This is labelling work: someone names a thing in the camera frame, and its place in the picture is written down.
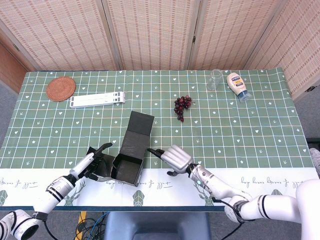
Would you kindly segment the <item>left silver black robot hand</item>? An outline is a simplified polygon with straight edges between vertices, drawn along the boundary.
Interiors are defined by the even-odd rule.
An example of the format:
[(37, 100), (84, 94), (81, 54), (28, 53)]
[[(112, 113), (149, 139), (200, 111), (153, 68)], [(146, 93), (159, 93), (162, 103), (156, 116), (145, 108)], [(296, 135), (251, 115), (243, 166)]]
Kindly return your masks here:
[(106, 182), (112, 179), (112, 161), (113, 157), (104, 154), (103, 151), (113, 144), (105, 143), (98, 149), (89, 147), (87, 155), (78, 162), (69, 173), (77, 180), (86, 177), (96, 182)]

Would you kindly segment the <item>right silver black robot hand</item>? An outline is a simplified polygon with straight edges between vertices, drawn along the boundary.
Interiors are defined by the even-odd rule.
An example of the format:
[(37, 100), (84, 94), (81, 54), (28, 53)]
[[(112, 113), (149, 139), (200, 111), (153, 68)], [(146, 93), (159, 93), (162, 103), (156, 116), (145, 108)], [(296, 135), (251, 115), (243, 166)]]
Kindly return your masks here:
[(147, 151), (172, 168), (172, 171), (166, 173), (167, 175), (176, 177), (179, 174), (191, 174), (191, 166), (194, 164), (194, 160), (179, 146), (172, 145), (167, 150), (148, 148)]

